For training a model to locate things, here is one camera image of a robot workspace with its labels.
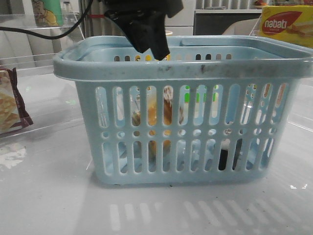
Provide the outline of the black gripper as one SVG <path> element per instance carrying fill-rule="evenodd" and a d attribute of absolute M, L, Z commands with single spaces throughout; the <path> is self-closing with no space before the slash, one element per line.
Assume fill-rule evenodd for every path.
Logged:
<path fill-rule="evenodd" d="M 169 53 L 165 18 L 172 18 L 183 8 L 181 0 L 102 0 L 104 15 L 121 29 L 136 51 L 151 50 L 157 60 Z"/>

